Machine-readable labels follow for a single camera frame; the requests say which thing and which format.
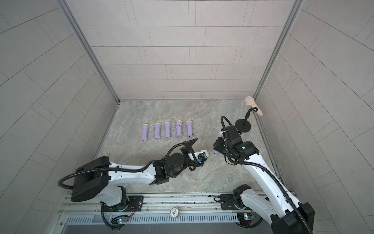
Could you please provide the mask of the purple flashlight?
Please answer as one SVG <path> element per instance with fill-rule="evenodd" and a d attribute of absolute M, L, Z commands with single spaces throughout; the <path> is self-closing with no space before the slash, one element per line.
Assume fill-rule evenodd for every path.
<path fill-rule="evenodd" d="M 165 122 L 165 138 L 170 139 L 171 138 L 171 123 L 169 121 Z"/>
<path fill-rule="evenodd" d="M 144 123 L 142 125 L 142 136 L 141 136 L 142 141 L 148 140 L 148 132 L 149 132 L 149 125 Z"/>
<path fill-rule="evenodd" d="M 193 123 L 192 123 L 192 121 L 187 121 L 186 126 L 187 126 L 188 137 L 193 137 Z"/>
<path fill-rule="evenodd" d="M 176 136 L 177 137 L 181 137 L 183 135 L 182 127 L 183 127 L 183 122 L 181 120 L 178 120 L 176 122 Z"/>
<path fill-rule="evenodd" d="M 219 155 L 223 152 L 224 149 L 225 149 L 224 136 L 223 136 L 223 133 L 220 132 L 218 134 L 218 138 L 216 139 L 216 141 L 213 144 L 213 153 L 216 154 L 216 155 Z"/>

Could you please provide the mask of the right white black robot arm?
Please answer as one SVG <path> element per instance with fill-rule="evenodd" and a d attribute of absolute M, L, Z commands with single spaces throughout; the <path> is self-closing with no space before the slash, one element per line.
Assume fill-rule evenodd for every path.
<path fill-rule="evenodd" d="M 311 234 L 315 216 L 312 206 L 292 195 L 265 163 L 259 150 L 252 142 L 242 140 L 228 118 L 222 116 L 220 121 L 223 137 L 216 140 L 213 149 L 223 154 L 228 164 L 243 166 L 267 196 L 264 199 L 244 184 L 234 190 L 236 205 L 256 212 L 275 234 Z"/>

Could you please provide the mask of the purple flashlight horizontal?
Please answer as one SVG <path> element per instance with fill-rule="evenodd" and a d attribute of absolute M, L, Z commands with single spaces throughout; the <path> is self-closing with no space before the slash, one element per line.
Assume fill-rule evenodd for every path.
<path fill-rule="evenodd" d="M 159 122 L 155 123 L 154 125 L 154 139 L 155 140 L 159 140 L 161 137 L 161 127 L 162 127 L 161 123 Z"/>

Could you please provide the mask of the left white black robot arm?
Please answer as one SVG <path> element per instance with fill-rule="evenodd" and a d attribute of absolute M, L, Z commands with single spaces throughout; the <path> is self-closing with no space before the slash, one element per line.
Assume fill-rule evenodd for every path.
<path fill-rule="evenodd" d="M 159 185 L 176 178 L 186 169 L 195 171 L 202 167 L 209 154 L 206 150 L 196 152 L 192 147 L 196 141 L 178 143 L 162 159 L 151 160 L 145 166 L 121 165 L 110 162 L 109 157 L 100 157 L 61 178 L 57 184 L 72 190 L 73 202 L 97 199 L 115 206 L 125 200 L 124 184 Z"/>

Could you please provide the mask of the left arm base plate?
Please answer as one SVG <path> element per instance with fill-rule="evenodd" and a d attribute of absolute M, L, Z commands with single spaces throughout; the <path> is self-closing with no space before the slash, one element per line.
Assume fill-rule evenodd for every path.
<path fill-rule="evenodd" d="M 122 201 L 113 206 L 109 207 L 104 205 L 104 212 L 140 212 L 143 205 L 143 196 L 126 196 L 122 198 Z"/>

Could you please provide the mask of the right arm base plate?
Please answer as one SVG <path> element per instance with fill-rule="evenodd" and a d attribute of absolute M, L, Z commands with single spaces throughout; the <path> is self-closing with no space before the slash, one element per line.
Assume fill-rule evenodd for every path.
<path fill-rule="evenodd" d="M 215 202 L 221 204 L 224 211 L 236 211 L 249 209 L 239 202 L 239 199 L 233 194 L 218 195 L 214 198 Z"/>

